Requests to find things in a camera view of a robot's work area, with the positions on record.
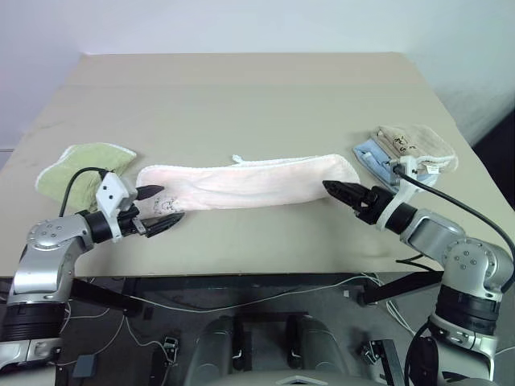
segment folded towel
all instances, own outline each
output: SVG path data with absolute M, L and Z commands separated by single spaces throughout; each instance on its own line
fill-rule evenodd
M 398 186 L 392 185 L 390 156 L 372 139 L 352 149 L 358 161 L 376 176 L 392 192 L 398 192 Z M 417 179 L 425 184 L 434 184 L 438 175 L 418 174 Z
M 322 181 L 358 183 L 354 168 L 340 155 L 246 162 L 223 167 L 148 166 L 137 186 L 161 185 L 165 190 L 137 202 L 141 218 L 181 211 L 266 207 L 305 203 L 328 197 Z
M 96 166 L 123 173 L 136 153 L 110 143 L 85 143 L 68 147 L 56 163 L 49 166 L 35 181 L 35 189 L 58 202 L 70 178 L 83 167 Z M 95 172 L 83 173 L 73 183 L 68 197 L 68 205 L 76 210 L 96 210 L 95 193 L 100 185 L 100 176 Z
M 454 149 L 426 125 L 380 125 L 372 139 L 393 159 L 412 155 L 424 173 L 447 173 L 458 167 Z

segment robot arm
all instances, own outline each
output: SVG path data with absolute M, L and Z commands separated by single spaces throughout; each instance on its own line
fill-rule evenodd
M 381 187 L 369 190 L 337 181 L 323 184 L 330 195 L 351 206 L 367 224 L 375 224 L 393 199 L 393 194 Z M 416 338 L 410 350 L 414 384 L 445 384 L 463 378 L 492 380 L 496 320 L 506 284 L 513 276 L 508 253 L 468 237 L 445 217 L 406 203 L 397 206 L 385 227 L 397 233 L 401 242 L 444 267 L 435 311 L 426 325 L 432 336 Z
M 183 213 L 154 223 L 138 218 L 139 210 L 133 202 L 162 189 L 135 189 L 114 173 L 105 173 L 97 192 L 100 211 L 45 220 L 29 231 L 7 299 L 0 334 L 0 371 L 33 368 L 24 372 L 33 374 L 34 368 L 58 359 L 62 347 L 60 328 L 72 291 L 76 260 L 96 243 L 111 239 L 116 242 L 135 233 L 150 237 L 177 223 Z M 52 378 L 56 371 L 40 368 L 37 372 Z M 1 376 L 0 384 L 14 377 Z

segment black cable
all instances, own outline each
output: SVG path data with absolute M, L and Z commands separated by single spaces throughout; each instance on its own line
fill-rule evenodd
M 434 269 L 432 269 L 431 267 L 428 267 L 427 265 L 414 263 L 413 261 L 396 260 L 395 262 L 399 263 L 399 264 L 413 265 L 414 267 L 419 267 L 419 268 L 425 269 L 426 271 L 429 271 L 429 272 L 435 271 Z
M 399 259 L 399 260 L 396 260 L 397 263 L 403 263 L 404 261 L 415 261 L 415 260 L 418 260 L 420 259 L 421 257 L 424 257 L 424 255 L 422 255 L 421 253 L 417 256 L 413 256 L 413 257 L 410 257 L 409 259 Z
M 413 339 L 411 339 L 410 346 L 408 347 L 408 352 L 406 353 L 406 361 L 404 362 L 404 385 L 410 386 L 410 358 L 411 353 L 413 352 L 413 346 L 415 340 L 420 338 L 420 336 L 423 334 L 423 332 L 427 329 L 429 326 L 429 322 L 425 322 L 417 332 L 415 332 L 415 335 Z
M 509 236 L 506 234 L 506 232 L 503 231 L 499 225 L 497 225 L 496 223 L 491 221 L 487 216 L 479 213 L 476 209 L 469 207 L 467 204 L 462 203 L 461 201 L 455 199 L 454 197 L 446 195 L 445 193 L 443 193 L 442 191 L 439 191 L 438 189 L 434 189 L 433 187 L 428 187 L 425 183 L 420 183 L 416 179 L 412 179 L 411 177 L 402 173 L 402 171 L 400 171 L 399 169 L 400 169 L 400 166 L 396 166 L 393 168 L 393 172 L 396 175 L 398 175 L 399 177 L 401 177 L 402 179 L 405 179 L 408 183 L 412 183 L 416 187 L 420 187 L 421 189 L 423 189 L 425 191 L 429 191 L 430 193 L 437 195 L 441 199 L 445 199 L 446 201 L 453 203 L 454 205 L 456 205 L 458 207 L 461 207 L 464 211 L 467 211 L 471 215 L 477 217 L 478 219 L 483 221 L 485 224 L 490 226 L 506 242 L 506 244 L 509 247 L 510 252 L 512 253 L 512 259 L 515 258 L 515 244 L 513 243 L 512 239 L 509 238 Z M 509 287 L 513 284 L 513 281 L 515 281 L 515 270 L 513 271 L 511 278 L 508 279 L 508 281 L 502 286 L 501 290 L 503 293 L 509 289 Z
M 68 197 L 70 196 L 70 190 L 72 189 L 73 183 L 75 182 L 77 177 L 79 177 L 79 175 L 81 175 L 85 171 L 97 171 L 97 172 L 99 172 L 101 174 L 102 178 L 105 175 L 105 173 L 108 172 L 108 170 L 106 170 L 106 169 L 102 169 L 100 167 L 92 167 L 92 166 L 91 167 L 84 167 L 84 168 L 80 169 L 79 171 L 77 171 L 70 178 L 70 181 L 68 182 L 68 185 L 66 186 L 66 191 L 64 191 L 63 202 L 61 204 L 61 209 L 59 210 L 59 217 L 64 216 L 64 211 L 66 210 L 66 203 L 68 202 Z

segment light blue towel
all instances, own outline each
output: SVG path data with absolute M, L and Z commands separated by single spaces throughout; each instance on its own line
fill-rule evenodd
M 398 192 L 398 187 L 392 185 L 390 181 L 392 171 L 389 164 L 390 157 L 373 139 L 363 142 L 352 150 L 358 161 L 370 173 L 375 175 L 393 193 Z M 420 182 L 429 182 L 435 178 L 435 175 L 417 175 L 417 180 Z

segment beige table surface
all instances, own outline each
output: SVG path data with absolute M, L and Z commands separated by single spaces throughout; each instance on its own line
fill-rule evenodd
M 459 155 L 437 187 L 515 236 L 515 214 L 413 64 L 385 54 L 99 55 L 84 57 L 0 173 L 0 275 L 15 271 L 30 227 L 59 204 L 35 192 L 38 173 L 67 146 L 112 142 L 138 153 L 127 174 L 156 163 L 224 166 L 342 154 L 364 185 L 378 182 L 352 147 L 380 124 L 423 123 Z M 500 245 L 487 226 L 427 193 L 418 207 Z M 152 239 L 98 245 L 79 276 L 398 271 L 414 252 L 333 199 L 188 213 Z

